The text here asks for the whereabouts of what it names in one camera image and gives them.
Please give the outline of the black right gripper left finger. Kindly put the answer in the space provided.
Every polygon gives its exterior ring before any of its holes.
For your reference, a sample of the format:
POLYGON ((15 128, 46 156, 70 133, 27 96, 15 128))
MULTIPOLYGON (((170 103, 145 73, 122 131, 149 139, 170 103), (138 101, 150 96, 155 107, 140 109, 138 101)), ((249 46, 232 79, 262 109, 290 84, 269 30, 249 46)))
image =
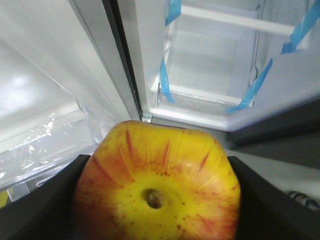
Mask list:
POLYGON ((89 160, 79 155, 42 186, 0 210, 2 240, 74 240, 72 201, 89 160))

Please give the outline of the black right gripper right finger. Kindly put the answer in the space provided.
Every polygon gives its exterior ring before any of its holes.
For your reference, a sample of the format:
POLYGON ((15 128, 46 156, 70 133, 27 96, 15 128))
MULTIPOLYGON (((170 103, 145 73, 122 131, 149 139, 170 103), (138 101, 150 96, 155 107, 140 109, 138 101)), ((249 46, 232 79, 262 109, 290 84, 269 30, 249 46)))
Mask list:
POLYGON ((276 188, 235 156, 228 157, 241 189, 237 240, 318 240, 320 214, 276 188))

